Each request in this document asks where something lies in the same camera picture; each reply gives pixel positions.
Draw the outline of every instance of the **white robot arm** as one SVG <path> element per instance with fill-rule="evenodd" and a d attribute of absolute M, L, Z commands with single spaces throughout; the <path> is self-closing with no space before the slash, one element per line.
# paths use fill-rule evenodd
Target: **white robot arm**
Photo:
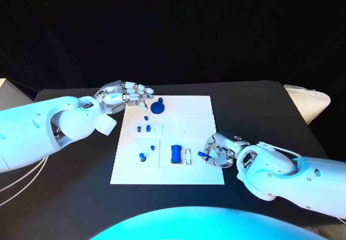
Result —
<path fill-rule="evenodd" d="M 107 114 L 120 112 L 126 104 L 148 110 L 145 101 L 153 93 L 152 88 L 119 80 L 94 96 L 64 96 L 0 111 L 0 173 L 35 163 L 96 129 L 109 135 L 117 121 Z"/>
<path fill-rule="evenodd" d="M 290 159 L 276 149 L 298 156 Z M 200 153 L 207 163 L 228 168 L 237 161 L 238 179 L 266 201 L 277 196 L 302 208 L 346 219 L 346 163 L 300 156 L 260 142 L 251 145 L 241 137 L 217 132 Z"/>

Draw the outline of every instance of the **white paper sheet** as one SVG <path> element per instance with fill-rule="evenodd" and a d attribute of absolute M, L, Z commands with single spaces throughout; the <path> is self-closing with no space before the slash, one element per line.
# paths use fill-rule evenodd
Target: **white paper sheet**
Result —
<path fill-rule="evenodd" d="M 159 97 L 163 98 L 165 111 L 153 114 L 151 106 Z M 110 183 L 224 185 L 223 169 L 207 164 L 198 156 L 217 132 L 211 97 L 155 96 L 146 104 L 148 111 L 136 106 L 125 110 Z M 153 126 L 153 132 L 146 131 L 148 125 Z M 172 145 L 182 146 L 182 164 L 172 163 Z M 191 164 L 187 164 L 187 149 L 191 149 Z"/>

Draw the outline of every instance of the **white wall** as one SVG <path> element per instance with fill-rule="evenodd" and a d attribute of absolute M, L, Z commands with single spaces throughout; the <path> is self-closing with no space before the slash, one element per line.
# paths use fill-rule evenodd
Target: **white wall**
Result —
<path fill-rule="evenodd" d="M 22 93 L 9 80 L 0 78 L 0 111 L 32 103 L 32 99 Z"/>

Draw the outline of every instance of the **white pillow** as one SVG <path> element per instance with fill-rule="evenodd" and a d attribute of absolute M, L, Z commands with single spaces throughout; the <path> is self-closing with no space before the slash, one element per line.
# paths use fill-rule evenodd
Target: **white pillow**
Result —
<path fill-rule="evenodd" d="M 285 85 L 290 98 L 308 124 L 316 119 L 331 104 L 331 96 L 302 86 Z"/>

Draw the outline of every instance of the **black table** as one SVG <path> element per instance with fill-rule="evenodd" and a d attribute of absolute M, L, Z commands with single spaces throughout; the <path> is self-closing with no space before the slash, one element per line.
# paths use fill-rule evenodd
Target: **black table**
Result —
<path fill-rule="evenodd" d="M 237 133 L 251 143 L 264 141 L 303 156 L 326 158 L 279 82 L 152 87 L 158 95 L 210 95 L 218 131 Z M 48 89 L 38 94 L 37 102 L 91 96 L 97 90 Z M 110 136 L 96 131 L 55 153 L 29 188 L 0 207 L 0 239 L 87 239 L 126 219 L 182 206 L 246 210 L 299 226 L 338 223 L 335 217 L 300 208 L 280 197 L 275 201 L 257 198 L 237 179 L 236 166 L 224 169 L 225 185 L 112 185 L 125 112 L 113 117 L 117 126 Z M 34 166 L 2 173 L 2 186 Z M 0 202 L 25 184 L 2 195 Z"/>

